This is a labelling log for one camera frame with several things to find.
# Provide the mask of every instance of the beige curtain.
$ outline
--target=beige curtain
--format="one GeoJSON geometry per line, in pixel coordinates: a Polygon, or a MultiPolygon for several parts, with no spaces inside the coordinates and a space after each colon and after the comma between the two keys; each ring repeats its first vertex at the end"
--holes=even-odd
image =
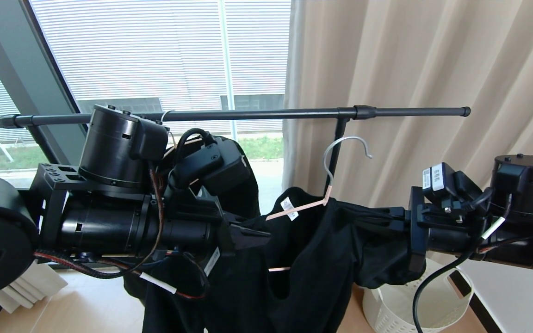
{"type": "MultiPolygon", "coordinates": [[[[334,196],[408,204],[444,161],[488,184],[499,154],[533,154],[533,0],[293,0],[286,106],[462,107],[463,117],[351,121],[334,196]]],[[[322,194],[334,120],[284,123],[284,186],[322,194]]]]}

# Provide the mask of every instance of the barcode label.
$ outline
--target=barcode label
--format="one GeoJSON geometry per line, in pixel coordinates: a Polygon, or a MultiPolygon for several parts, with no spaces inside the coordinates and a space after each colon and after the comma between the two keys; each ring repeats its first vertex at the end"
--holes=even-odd
{"type": "Polygon", "coordinates": [[[439,191],[445,188],[444,186],[444,169],[442,168],[442,164],[434,165],[431,168],[431,174],[432,174],[432,187],[433,191],[439,191]]]}
{"type": "MultiPolygon", "coordinates": [[[[293,206],[293,204],[291,203],[291,200],[289,200],[289,197],[287,197],[287,198],[285,198],[285,200],[281,201],[281,207],[283,207],[283,210],[290,210],[290,209],[294,209],[295,208],[293,206]]],[[[294,211],[293,213],[287,214],[287,216],[289,216],[289,219],[291,221],[293,221],[299,216],[299,213],[294,211]]]]}
{"type": "Polygon", "coordinates": [[[431,168],[423,170],[423,189],[431,187],[431,168]]]}
{"type": "Polygon", "coordinates": [[[219,252],[219,248],[215,248],[213,255],[211,255],[211,258],[209,258],[209,261],[205,266],[205,274],[207,274],[207,276],[209,276],[209,273],[211,272],[211,270],[213,270],[213,266],[215,266],[215,263],[217,262],[217,259],[219,259],[220,255],[221,254],[219,252]]]}

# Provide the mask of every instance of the corrugated metal wall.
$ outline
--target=corrugated metal wall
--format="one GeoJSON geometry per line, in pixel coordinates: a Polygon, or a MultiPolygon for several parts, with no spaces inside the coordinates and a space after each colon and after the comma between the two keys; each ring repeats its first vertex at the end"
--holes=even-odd
{"type": "MultiPolygon", "coordinates": [[[[165,111],[222,108],[226,75],[218,0],[31,3],[76,100],[151,97],[165,111]]],[[[235,95],[284,93],[290,0],[225,0],[224,8],[235,95]]],[[[0,115],[15,112],[0,84],[0,115]]],[[[227,120],[171,124],[176,133],[193,126],[230,129],[227,120]]],[[[280,131],[281,121],[239,121],[238,129],[280,131]]],[[[0,133],[16,137],[25,131],[0,133]]]]}

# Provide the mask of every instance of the wooden floor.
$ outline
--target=wooden floor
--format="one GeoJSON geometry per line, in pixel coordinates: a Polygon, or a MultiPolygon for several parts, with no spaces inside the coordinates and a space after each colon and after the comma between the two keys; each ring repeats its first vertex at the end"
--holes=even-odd
{"type": "MultiPolygon", "coordinates": [[[[122,279],[99,280],[74,271],[60,271],[68,286],[33,308],[2,311],[0,333],[132,333],[140,332],[143,306],[123,289],[122,279]]],[[[362,310],[363,292],[355,287],[338,333],[374,333],[362,310]]],[[[444,333],[486,333],[470,309],[444,333]]]]}

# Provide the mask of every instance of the laundry basket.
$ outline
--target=laundry basket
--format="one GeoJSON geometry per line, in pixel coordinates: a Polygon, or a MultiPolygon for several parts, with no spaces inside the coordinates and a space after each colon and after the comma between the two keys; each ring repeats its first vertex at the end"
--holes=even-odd
{"type": "MultiPolygon", "coordinates": [[[[419,280],[404,286],[384,285],[378,289],[365,289],[363,312],[376,333],[416,333],[412,316],[415,291],[427,276],[441,267],[442,265],[427,259],[427,270],[419,280]]],[[[448,280],[454,270],[457,268],[438,276],[423,289],[418,315],[425,333],[437,333],[446,329],[460,320],[468,308],[474,287],[468,277],[458,270],[470,285],[470,293],[460,298],[448,280]]]]}

